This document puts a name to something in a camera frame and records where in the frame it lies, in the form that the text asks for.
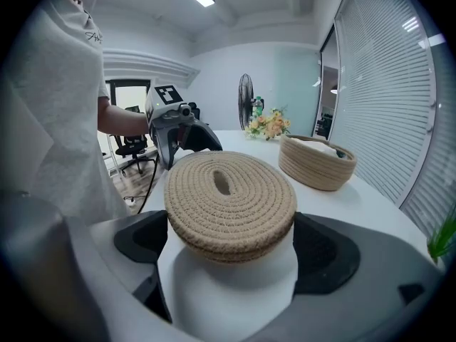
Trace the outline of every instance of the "standing fan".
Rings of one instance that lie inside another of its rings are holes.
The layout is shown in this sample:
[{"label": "standing fan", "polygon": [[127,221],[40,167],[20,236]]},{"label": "standing fan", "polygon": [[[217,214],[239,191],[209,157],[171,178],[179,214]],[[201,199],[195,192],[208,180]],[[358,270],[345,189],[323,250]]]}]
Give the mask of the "standing fan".
[{"label": "standing fan", "polygon": [[250,117],[252,116],[252,100],[254,98],[254,85],[252,79],[246,73],[242,75],[239,81],[239,93],[237,105],[239,109],[239,122],[241,129],[249,126]]}]

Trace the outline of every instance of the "printed logo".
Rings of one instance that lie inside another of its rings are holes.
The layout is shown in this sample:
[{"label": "printed logo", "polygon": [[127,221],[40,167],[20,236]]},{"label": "printed logo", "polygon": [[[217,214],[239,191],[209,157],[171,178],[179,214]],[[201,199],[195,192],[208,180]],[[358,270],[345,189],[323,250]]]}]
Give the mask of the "printed logo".
[{"label": "printed logo", "polygon": [[99,33],[97,34],[96,32],[86,31],[85,34],[88,37],[87,38],[88,40],[93,39],[95,42],[99,42],[101,44],[102,39],[100,38],[100,34]]}]

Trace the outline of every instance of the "person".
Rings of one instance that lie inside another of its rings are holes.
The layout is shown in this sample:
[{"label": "person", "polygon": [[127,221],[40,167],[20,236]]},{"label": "person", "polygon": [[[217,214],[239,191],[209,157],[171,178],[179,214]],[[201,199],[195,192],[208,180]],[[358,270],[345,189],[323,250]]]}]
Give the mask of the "person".
[{"label": "person", "polygon": [[53,141],[31,195],[87,224],[130,214],[108,176],[97,130],[147,133],[145,114],[110,104],[102,47],[103,35],[80,0],[42,0],[1,73]]}]

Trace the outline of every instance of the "coiled rope lid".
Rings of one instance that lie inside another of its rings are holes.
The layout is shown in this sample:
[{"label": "coiled rope lid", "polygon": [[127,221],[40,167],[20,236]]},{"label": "coiled rope lid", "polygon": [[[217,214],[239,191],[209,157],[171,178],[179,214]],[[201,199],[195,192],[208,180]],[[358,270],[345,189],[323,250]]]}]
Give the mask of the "coiled rope lid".
[{"label": "coiled rope lid", "polygon": [[235,264],[264,256],[285,237],[296,195],[278,170],[255,157],[199,152],[169,171],[165,207],[190,248]]}]

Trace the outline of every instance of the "woven rope basket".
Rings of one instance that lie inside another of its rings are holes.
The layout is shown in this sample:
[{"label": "woven rope basket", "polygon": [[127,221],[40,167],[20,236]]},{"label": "woven rope basket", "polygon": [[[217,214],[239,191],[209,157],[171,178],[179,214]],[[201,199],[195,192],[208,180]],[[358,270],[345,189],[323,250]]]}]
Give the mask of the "woven rope basket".
[{"label": "woven rope basket", "polygon": [[[322,142],[346,154],[345,158],[333,157],[301,145],[292,138]],[[300,135],[282,135],[280,139],[279,166],[289,176],[319,190],[334,191],[347,182],[356,166],[356,157],[342,147],[326,140]]]},{"label": "woven rope basket", "polygon": [[238,264],[264,256],[286,236],[296,195],[279,171],[255,157],[199,152],[169,171],[165,207],[188,247],[212,261]]}]

